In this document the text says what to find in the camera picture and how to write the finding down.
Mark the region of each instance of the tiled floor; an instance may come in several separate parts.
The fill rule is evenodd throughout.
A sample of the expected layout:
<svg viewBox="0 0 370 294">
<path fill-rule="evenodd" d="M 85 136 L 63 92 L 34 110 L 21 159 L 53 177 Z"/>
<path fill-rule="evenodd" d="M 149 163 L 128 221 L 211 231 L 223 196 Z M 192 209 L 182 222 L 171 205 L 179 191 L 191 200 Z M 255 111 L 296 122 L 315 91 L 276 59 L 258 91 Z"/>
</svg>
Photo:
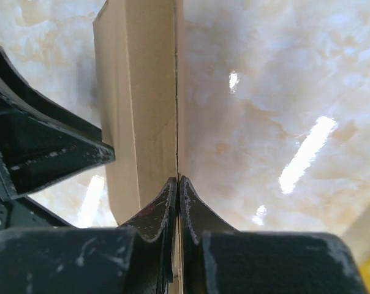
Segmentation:
<svg viewBox="0 0 370 294">
<path fill-rule="evenodd" d="M 92 21 L 104 0 L 0 0 L 0 45 L 47 97 L 99 125 Z M 185 0 L 181 172 L 242 230 L 340 235 L 370 256 L 370 1 Z M 32 196 L 116 225 L 104 168 Z"/>
</svg>

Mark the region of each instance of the beige marble surface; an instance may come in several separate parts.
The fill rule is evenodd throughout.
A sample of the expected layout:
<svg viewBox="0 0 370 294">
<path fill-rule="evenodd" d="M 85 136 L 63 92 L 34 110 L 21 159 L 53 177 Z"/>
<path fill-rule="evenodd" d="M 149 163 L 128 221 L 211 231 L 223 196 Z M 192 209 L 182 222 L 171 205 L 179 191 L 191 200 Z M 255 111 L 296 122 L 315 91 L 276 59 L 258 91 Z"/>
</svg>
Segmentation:
<svg viewBox="0 0 370 294">
<path fill-rule="evenodd" d="M 104 0 L 0 0 L 0 45 L 42 94 L 99 126 L 92 22 Z M 78 227 L 116 226 L 103 167 L 31 197 Z"/>
<path fill-rule="evenodd" d="M 181 173 L 241 230 L 327 231 L 365 258 L 370 1 L 184 2 Z"/>
</svg>

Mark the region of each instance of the brown cardboard box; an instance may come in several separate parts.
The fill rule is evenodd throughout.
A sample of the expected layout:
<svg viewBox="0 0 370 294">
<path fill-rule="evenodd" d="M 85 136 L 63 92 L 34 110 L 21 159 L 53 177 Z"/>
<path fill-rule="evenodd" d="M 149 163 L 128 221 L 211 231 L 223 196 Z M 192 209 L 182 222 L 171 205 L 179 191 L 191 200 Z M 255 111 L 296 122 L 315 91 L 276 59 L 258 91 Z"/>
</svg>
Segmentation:
<svg viewBox="0 0 370 294">
<path fill-rule="evenodd" d="M 176 170 L 175 0 L 108 0 L 94 21 L 108 195 L 119 224 Z"/>
</svg>

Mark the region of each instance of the marble floor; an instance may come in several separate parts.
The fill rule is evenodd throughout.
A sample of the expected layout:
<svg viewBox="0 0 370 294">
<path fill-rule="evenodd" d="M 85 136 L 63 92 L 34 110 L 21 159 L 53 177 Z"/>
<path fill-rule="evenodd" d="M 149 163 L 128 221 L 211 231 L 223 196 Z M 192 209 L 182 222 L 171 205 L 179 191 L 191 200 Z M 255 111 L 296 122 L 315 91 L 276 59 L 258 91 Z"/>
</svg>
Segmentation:
<svg viewBox="0 0 370 294">
<path fill-rule="evenodd" d="M 0 0 L 29 83 L 99 126 L 92 21 L 104 0 Z M 370 1 L 184 0 L 183 162 L 241 230 L 316 230 L 370 256 Z M 103 167 L 31 196 L 114 226 Z"/>
</svg>

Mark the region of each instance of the glossy floor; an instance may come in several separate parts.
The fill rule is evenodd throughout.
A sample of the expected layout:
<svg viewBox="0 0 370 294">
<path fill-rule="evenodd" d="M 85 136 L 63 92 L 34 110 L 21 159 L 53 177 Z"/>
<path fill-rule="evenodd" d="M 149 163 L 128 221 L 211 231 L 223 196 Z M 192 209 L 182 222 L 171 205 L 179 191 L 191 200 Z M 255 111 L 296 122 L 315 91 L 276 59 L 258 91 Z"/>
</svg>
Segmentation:
<svg viewBox="0 0 370 294">
<path fill-rule="evenodd" d="M 99 125 L 92 21 L 104 0 L 0 0 L 30 84 Z M 370 256 L 370 1 L 184 0 L 186 174 L 242 230 L 320 230 Z M 32 196 L 116 225 L 104 168 Z"/>
</svg>

